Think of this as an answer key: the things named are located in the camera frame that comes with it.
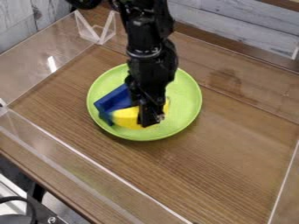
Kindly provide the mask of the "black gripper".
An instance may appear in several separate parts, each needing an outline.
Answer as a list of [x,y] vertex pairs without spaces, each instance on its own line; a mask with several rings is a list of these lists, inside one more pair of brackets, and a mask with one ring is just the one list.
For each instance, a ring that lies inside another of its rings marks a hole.
[[166,88],[179,66],[176,47],[171,40],[156,44],[131,42],[126,52],[126,85],[132,103],[140,105],[138,123],[147,128],[164,119]]

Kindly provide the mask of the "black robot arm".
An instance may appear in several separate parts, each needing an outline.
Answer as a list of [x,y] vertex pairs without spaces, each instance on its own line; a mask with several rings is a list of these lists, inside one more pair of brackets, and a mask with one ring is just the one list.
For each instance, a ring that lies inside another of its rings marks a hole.
[[95,102],[99,117],[112,126],[116,115],[135,109],[134,124],[143,128],[162,122],[166,89],[175,79],[179,59],[170,35],[174,18],[167,0],[108,0],[118,10],[127,34],[124,83]]

